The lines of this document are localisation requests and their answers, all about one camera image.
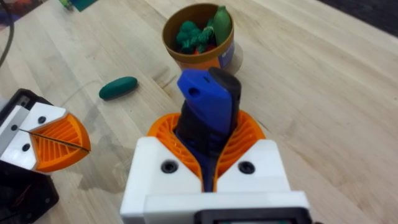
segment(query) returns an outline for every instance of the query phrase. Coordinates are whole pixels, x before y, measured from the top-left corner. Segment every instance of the screw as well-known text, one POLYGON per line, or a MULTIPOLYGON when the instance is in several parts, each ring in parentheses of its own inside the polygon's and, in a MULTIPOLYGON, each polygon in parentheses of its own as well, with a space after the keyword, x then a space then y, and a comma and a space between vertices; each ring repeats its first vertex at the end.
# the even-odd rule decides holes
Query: screw
POLYGON ((26 152, 26 151, 29 150, 29 148, 30 148, 30 144, 29 144, 29 143, 26 143, 26 144, 24 144, 24 146, 22 147, 22 150, 23 150, 24 152, 26 152))
POLYGON ((178 164, 175 161, 164 161, 160 167, 165 174, 172 174, 178 169, 178 164))
POLYGON ((238 164, 239 170, 244 174, 252 174, 256 170, 251 162, 243 161, 238 164))
POLYGON ((37 122, 39 122, 39 124, 42 124, 45 122, 45 116, 41 116, 38 118, 37 122))

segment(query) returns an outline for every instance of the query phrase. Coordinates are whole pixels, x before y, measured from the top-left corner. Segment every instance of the black cable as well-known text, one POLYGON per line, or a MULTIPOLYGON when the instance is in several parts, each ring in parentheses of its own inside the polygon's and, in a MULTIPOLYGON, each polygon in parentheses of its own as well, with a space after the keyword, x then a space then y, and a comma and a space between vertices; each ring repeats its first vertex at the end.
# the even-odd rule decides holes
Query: black cable
POLYGON ((0 0, 0 4, 4 8, 4 10, 8 16, 9 23, 10 23, 10 33, 8 35, 7 44, 6 44, 6 47, 4 48, 4 52, 2 53, 2 55, 0 57, 0 67, 1 67, 1 65, 4 63, 6 56, 8 54, 8 51, 10 49, 12 38, 14 37, 14 20, 12 19, 11 11, 8 8, 7 4, 4 2, 4 0, 0 0))

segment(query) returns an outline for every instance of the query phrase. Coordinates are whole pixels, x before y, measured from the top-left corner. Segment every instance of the blue object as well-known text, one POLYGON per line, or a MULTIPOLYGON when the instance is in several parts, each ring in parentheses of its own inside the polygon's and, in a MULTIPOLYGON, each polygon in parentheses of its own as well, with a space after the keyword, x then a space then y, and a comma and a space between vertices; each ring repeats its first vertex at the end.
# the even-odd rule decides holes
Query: blue object
POLYGON ((210 68, 184 70, 177 85, 185 102, 175 135, 198 161, 205 192, 211 192, 217 160, 236 127, 241 84, 210 68))
POLYGON ((206 70, 186 69, 177 82, 188 107, 208 127, 228 134, 231 129, 232 98, 206 70))

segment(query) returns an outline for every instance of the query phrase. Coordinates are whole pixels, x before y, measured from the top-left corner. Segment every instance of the green toy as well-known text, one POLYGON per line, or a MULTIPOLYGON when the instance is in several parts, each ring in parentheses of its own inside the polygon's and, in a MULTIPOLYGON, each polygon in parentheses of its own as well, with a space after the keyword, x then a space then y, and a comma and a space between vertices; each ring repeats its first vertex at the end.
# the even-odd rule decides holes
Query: green toy
POLYGON ((112 100, 133 91, 138 86, 138 81, 134 77, 122 77, 114 80, 99 91, 99 97, 103 100, 112 100))
POLYGON ((229 17, 225 6, 218 7, 217 12, 214 15, 213 27, 217 46, 219 46, 228 38, 232 29, 231 18, 229 17))
POLYGON ((184 54, 192 54, 195 46, 191 44, 191 39, 200 34, 200 29, 192 21, 185 21, 177 34, 177 43, 181 45, 181 52, 184 54))
POLYGON ((72 2, 70 2, 70 0, 59 0, 59 1, 69 11, 73 10, 73 4, 72 4, 72 2))
POLYGON ((202 53, 207 48, 210 37, 214 34, 213 19, 207 22, 207 26, 201 31, 194 22, 185 21, 177 34, 177 43, 181 46, 181 52, 184 54, 192 54, 197 48, 202 53))

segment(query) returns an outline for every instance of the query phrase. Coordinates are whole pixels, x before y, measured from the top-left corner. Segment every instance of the wooden surface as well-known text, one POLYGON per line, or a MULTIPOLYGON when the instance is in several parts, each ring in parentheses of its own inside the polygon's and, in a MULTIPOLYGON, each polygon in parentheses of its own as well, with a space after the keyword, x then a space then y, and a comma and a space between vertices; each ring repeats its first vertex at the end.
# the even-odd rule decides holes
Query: wooden surface
MULTIPOLYGON (((162 26, 194 2, 99 0, 69 13, 50 0, 16 22, 0 96, 31 89, 79 117, 92 142, 88 157, 52 174, 60 201, 37 223, 121 223, 137 139, 183 101, 162 26), (126 75, 139 80, 133 94, 98 98, 126 75)), ((234 17, 241 109, 277 141, 314 219, 397 223, 398 40, 314 0, 214 2, 234 17)))

